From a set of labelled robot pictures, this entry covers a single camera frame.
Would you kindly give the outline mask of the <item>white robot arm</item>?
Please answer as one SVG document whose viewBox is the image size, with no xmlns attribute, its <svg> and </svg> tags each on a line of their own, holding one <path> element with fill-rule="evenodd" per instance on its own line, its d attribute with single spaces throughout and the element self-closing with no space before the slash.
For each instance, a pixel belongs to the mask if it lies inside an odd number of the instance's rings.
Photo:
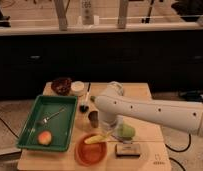
<svg viewBox="0 0 203 171">
<path fill-rule="evenodd" d="M 108 126 L 122 115 L 203 138 L 203 102 L 132 99 L 124 95 L 120 83 L 110 82 L 96 96 L 95 106 L 100 121 Z"/>
</svg>

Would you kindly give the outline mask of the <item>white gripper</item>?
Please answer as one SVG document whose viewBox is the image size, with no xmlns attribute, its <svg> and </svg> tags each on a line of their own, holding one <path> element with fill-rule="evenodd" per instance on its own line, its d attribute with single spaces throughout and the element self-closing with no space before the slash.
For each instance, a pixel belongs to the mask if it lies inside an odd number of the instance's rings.
<svg viewBox="0 0 203 171">
<path fill-rule="evenodd" d="M 105 141 L 109 136 L 113 134 L 113 129 L 115 129 L 118 124 L 118 117 L 116 115 L 100 113 L 99 124 L 103 130 L 108 131 L 102 135 L 102 141 Z"/>
</svg>

